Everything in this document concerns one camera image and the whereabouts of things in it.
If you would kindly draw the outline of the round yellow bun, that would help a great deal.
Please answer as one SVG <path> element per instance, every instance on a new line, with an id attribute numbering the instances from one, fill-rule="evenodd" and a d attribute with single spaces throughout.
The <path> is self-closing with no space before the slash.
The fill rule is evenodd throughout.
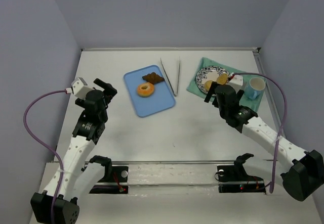
<path id="1" fill-rule="evenodd" d="M 212 80 L 208 80 L 208 81 L 206 81 L 206 82 L 204 83 L 204 88 L 205 88 L 205 90 L 206 90 L 207 92 L 209 91 L 209 89 L 210 89 L 212 83 L 213 83 Z"/>

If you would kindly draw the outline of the oval seeded bread roll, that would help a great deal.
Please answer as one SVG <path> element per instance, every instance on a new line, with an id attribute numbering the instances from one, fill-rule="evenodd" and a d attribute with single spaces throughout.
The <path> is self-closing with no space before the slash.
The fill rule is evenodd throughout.
<path id="1" fill-rule="evenodd" d="M 217 79 L 216 83 L 219 85 L 225 85 L 228 82 L 228 74 L 223 73 Z"/>

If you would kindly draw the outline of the metal kitchen tongs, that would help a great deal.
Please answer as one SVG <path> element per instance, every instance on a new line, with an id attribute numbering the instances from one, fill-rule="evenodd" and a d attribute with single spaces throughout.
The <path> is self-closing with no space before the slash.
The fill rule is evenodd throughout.
<path id="1" fill-rule="evenodd" d="M 171 89 L 171 91 L 173 93 L 173 96 L 174 97 L 177 97 L 178 92 L 179 92 L 179 82 L 180 82 L 180 74 L 181 74 L 181 59 L 180 59 L 180 57 L 178 59 L 177 83 L 176 83 L 176 87 L 175 88 L 173 88 L 173 86 L 172 86 L 172 83 L 171 83 L 171 81 L 170 81 L 170 79 L 168 77 L 167 71 L 165 69 L 165 66 L 164 66 L 163 61 L 162 61 L 161 58 L 160 58 L 160 65 L 161 65 L 162 70 L 163 70 L 163 73 L 165 75 L 165 79 L 167 80 L 167 83 L 169 84 L 170 89 Z"/>

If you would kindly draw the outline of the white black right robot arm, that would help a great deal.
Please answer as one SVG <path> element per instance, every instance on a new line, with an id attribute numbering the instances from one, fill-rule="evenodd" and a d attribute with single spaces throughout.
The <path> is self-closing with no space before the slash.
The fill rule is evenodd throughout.
<path id="1" fill-rule="evenodd" d="M 304 201 L 323 185 L 323 156 L 316 150 L 306 151 L 274 131 L 258 114 L 239 101 L 243 90 L 236 91 L 230 85 L 212 82 L 205 102 L 212 102 L 219 109 L 220 117 L 238 132 L 249 137 L 268 153 L 273 163 L 280 163 L 282 186 L 297 201 Z"/>

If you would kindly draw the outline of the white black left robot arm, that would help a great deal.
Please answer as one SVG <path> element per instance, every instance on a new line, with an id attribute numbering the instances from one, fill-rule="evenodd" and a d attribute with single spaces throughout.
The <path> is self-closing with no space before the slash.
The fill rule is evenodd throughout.
<path id="1" fill-rule="evenodd" d="M 96 147 L 108 120 L 107 108 L 117 90 L 96 78 L 95 89 L 77 77 L 65 92 L 76 97 L 75 104 L 83 111 L 78 118 L 68 149 L 59 167 L 41 193 L 34 193 L 30 204 L 39 223 L 75 223 L 79 215 L 78 200 L 90 192 L 101 179 L 112 172 L 111 159 L 95 155 L 86 158 Z"/>

